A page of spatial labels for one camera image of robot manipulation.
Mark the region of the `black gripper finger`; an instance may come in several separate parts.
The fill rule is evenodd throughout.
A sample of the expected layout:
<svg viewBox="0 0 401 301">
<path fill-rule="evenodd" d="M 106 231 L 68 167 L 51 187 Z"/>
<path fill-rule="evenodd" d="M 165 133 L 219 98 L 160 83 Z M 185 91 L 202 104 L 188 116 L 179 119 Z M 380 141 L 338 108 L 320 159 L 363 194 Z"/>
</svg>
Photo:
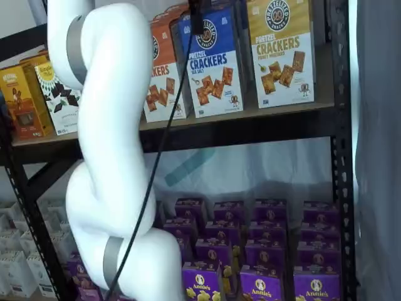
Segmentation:
<svg viewBox="0 0 401 301">
<path fill-rule="evenodd" d="M 211 6 L 210 0 L 189 0 L 191 21 L 191 33 L 202 34 L 204 32 L 203 14 Z"/>
</svg>

